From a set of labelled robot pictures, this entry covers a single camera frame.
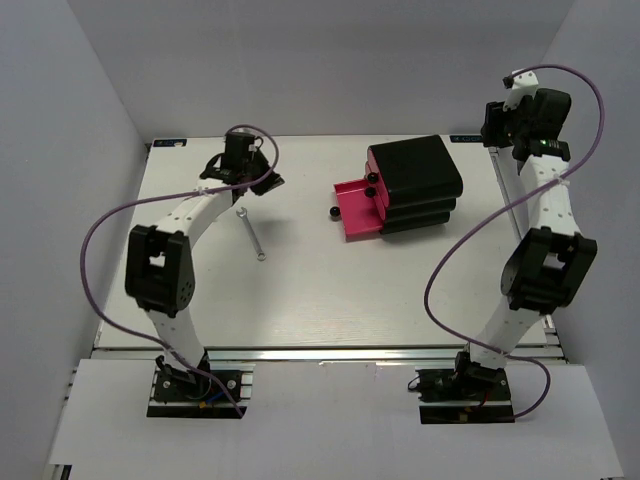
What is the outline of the black drawer cabinet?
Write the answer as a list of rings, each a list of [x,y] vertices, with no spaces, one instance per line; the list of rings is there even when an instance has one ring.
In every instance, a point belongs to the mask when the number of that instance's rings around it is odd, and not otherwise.
[[[463,193],[463,180],[438,135],[368,147],[381,167],[389,192],[382,234],[442,225]]]

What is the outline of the pink bottom drawer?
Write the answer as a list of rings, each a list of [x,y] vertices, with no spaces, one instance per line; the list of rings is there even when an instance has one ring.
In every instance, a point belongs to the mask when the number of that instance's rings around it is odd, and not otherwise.
[[[365,178],[334,185],[336,204],[330,210],[332,219],[342,222],[347,241],[378,234],[383,228],[376,203],[377,192]]]

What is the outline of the pink drawer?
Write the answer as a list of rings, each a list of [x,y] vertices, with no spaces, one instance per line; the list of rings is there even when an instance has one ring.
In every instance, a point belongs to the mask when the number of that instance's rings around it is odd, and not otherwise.
[[[336,204],[330,210],[332,219],[342,222],[347,241],[378,234],[383,228],[376,203],[377,192],[365,178],[334,185]]]
[[[387,208],[389,206],[390,200],[388,203],[383,202],[381,200],[381,198],[377,194],[376,188],[369,184],[368,179],[366,177],[366,171],[365,171],[364,179],[366,180],[365,195],[374,201],[379,217],[383,222],[385,222],[388,217]]]
[[[365,171],[369,184],[376,188],[377,194],[381,200],[388,203],[389,192],[383,179],[381,167],[378,165],[375,155],[371,149],[367,150]]]

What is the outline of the pink top drawer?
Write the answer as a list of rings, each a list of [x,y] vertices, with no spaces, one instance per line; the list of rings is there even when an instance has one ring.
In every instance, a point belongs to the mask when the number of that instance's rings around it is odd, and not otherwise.
[[[378,165],[375,155],[371,149],[367,150],[365,171],[369,184],[376,188],[377,194],[381,200],[388,203],[389,192],[383,179],[381,167]]]

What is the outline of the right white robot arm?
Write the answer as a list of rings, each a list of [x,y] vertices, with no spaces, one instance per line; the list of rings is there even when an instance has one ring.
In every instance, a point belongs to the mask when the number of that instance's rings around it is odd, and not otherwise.
[[[501,382],[507,355],[541,318],[572,302],[597,254],[576,223],[564,177],[571,155],[560,133],[570,95],[540,87],[532,71],[514,72],[504,84],[508,97],[487,105],[481,135],[516,162],[528,229],[503,269],[494,314],[456,356],[451,384],[466,399]]]

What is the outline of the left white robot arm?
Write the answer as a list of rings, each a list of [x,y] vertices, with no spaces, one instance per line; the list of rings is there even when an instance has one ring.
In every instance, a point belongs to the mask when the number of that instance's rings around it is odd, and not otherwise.
[[[246,192],[262,196],[284,183],[262,152],[268,138],[253,126],[231,128],[224,135],[224,150],[206,163],[193,191],[165,217],[136,225],[129,234],[125,292],[162,341],[164,355],[157,366],[191,399],[205,396],[212,378],[189,313],[196,289],[192,250]]]

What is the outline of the blue corner label right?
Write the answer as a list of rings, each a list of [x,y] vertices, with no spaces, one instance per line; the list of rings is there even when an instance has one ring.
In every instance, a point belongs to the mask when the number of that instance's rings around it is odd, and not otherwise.
[[[452,143],[483,143],[480,135],[450,135],[449,140]]]

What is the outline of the blue corner label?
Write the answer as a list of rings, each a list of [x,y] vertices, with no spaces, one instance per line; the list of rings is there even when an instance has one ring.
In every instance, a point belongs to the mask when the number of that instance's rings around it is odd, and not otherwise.
[[[155,139],[152,143],[153,148],[181,148],[187,144],[186,138],[178,139]]]
[[[452,143],[483,143],[480,135],[450,135],[449,140]]]

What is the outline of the silver combination wrench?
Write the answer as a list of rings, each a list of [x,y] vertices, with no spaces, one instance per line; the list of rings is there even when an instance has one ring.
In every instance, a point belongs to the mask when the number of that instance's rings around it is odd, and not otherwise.
[[[251,224],[249,219],[248,210],[244,207],[241,207],[236,211],[237,217],[242,221],[245,230],[249,236],[253,249],[256,253],[256,258],[258,261],[264,261],[266,259],[266,253],[264,252],[261,243],[258,239],[258,236]]]

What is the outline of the blue corner label left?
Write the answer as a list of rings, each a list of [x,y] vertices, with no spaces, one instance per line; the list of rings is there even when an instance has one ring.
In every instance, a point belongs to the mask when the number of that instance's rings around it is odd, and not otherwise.
[[[187,144],[186,138],[178,139],[155,139],[152,143],[153,148],[181,148]]]

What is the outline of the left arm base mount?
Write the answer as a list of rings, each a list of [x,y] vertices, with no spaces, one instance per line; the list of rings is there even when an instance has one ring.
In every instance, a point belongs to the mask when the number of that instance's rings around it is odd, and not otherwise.
[[[240,368],[213,363],[215,375],[229,391],[242,413],[248,407],[252,393],[253,366]],[[161,371],[154,372],[147,418],[163,419],[239,419],[235,407],[229,402],[222,389],[211,380],[204,384],[185,384]]]

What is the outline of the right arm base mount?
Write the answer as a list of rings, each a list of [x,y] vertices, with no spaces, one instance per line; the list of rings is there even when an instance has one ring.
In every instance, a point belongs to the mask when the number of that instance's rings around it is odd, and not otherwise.
[[[418,395],[423,425],[514,423],[506,374],[484,381],[457,375],[453,369],[420,369],[407,384]]]

